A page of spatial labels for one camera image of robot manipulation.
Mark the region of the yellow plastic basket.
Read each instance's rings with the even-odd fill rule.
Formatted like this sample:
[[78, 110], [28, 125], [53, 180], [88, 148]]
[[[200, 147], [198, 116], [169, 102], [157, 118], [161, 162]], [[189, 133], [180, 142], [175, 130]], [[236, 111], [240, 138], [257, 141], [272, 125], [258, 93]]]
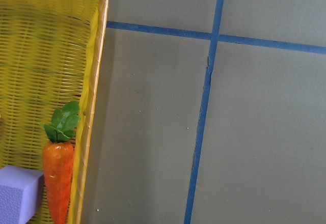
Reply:
[[80, 223], [109, 0], [1, 0], [1, 166], [42, 169], [43, 125], [81, 118], [67, 223]]

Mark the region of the toy carrot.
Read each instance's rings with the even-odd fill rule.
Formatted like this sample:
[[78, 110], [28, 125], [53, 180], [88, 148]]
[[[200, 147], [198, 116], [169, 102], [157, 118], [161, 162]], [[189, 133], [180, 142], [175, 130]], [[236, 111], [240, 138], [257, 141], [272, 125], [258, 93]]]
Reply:
[[50, 124], [43, 125], [48, 142], [43, 147], [42, 163], [47, 204], [54, 223], [66, 221], [74, 158], [71, 139], [80, 122], [78, 113], [79, 103], [67, 102], [54, 110]]

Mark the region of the purple foam block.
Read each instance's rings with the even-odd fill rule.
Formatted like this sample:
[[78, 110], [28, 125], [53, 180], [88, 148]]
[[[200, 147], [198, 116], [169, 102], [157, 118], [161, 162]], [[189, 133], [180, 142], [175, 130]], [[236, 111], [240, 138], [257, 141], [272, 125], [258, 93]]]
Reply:
[[27, 223], [38, 211], [42, 171], [8, 165], [1, 169], [1, 223]]

